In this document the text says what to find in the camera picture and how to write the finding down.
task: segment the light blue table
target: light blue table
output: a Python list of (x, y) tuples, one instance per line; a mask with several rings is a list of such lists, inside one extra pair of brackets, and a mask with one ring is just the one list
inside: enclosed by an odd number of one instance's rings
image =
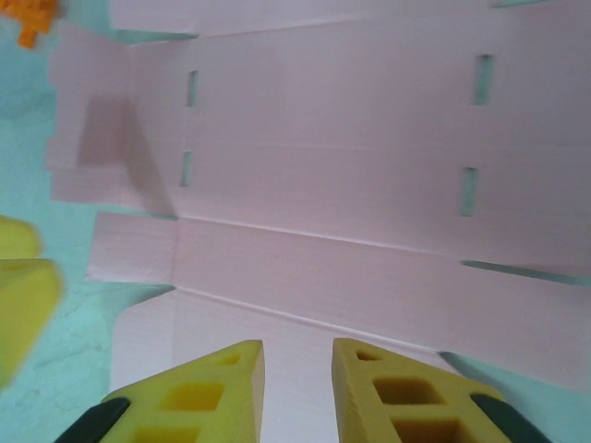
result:
[[(103, 35), (124, 42), (162, 38), (109, 30), (105, 0), (70, 3), (68, 19)], [(50, 201), (43, 152), (54, 131), (47, 56), (55, 37), (41, 38), (39, 50), (27, 52), (15, 45), (17, 35), (16, 23), (0, 20), (0, 213), (40, 228), (45, 255), (65, 273), (67, 294), (21, 373), (0, 395), (0, 442), (51, 443), (107, 393), (116, 316), (170, 287), (83, 280), (94, 217), (105, 208)], [(503, 383), (509, 400), (549, 437), (560, 443), (591, 441), (588, 395), (466, 362)]]

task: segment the orange object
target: orange object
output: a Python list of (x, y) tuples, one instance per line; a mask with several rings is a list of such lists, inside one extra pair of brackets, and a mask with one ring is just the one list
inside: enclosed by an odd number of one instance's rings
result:
[(49, 32), (56, 9), (56, 0), (0, 0), (0, 12), (22, 23), (18, 44), (29, 49), (38, 32)]

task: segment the teal surface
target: teal surface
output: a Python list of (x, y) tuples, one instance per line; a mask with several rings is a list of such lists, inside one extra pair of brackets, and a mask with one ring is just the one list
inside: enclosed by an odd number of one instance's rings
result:
[[(166, 36), (109, 30), (104, 0), (72, 0), (68, 19), (123, 42)], [(170, 287), (84, 281), (96, 211), (90, 205), (49, 200), (44, 142), (54, 131), (54, 92), (47, 85), (47, 55), (15, 45), (18, 26), (0, 19), (0, 213), (36, 224), (45, 255), (66, 276), (67, 294), (54, 320), (13, 384), (0, 393), (1, 443), (51, 443), (108, 390), (111, 330), (129, 305)], [(502, 383), (510, 400), (559, 443), (591, 441), (591, 401), (570, 392), (466, 360)]]

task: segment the yellow foam block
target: yellow foam block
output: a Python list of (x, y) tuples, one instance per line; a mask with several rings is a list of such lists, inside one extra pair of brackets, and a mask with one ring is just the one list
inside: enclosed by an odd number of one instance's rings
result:
[(42, 242), (29, 223), (0, 216), (0, 259), (34, 258), (41, 254)]
[(110, 394), (131, 405), (101, 443), (255, 443), (263, 391), (262, 341), (242, 341)]
[(498, 391), (362, 341), (334, 341), (332, 384), (341, 443), (511, 443), (470, 399)]
[(60, 275), (50, 260), (0, 260), (0, 389), (18, 371), (61, 293)]

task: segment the yellow object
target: yellow object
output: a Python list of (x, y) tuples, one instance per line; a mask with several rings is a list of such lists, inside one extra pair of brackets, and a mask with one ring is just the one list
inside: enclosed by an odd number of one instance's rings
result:
[(242, 341), (111, 393), (131, 405), (101, 443), (255, 443), (263, 391), (262, 341)]
[(37, 32), (49, 32), (56, 11), (57, 0), (0, 0), (0, 12), (22, 23), (18, 44), (29, 49)]
[(493, 388), (362, 341), (336, 339), (341, 443), (511, 443), (470, 399)]
[(18, 371), (61, 292), (50, 260), (0, 260), (0, 390)]
[(0, 216), (0, 260), (35, 258), (41, 251), (41, 239), (33, 226)]

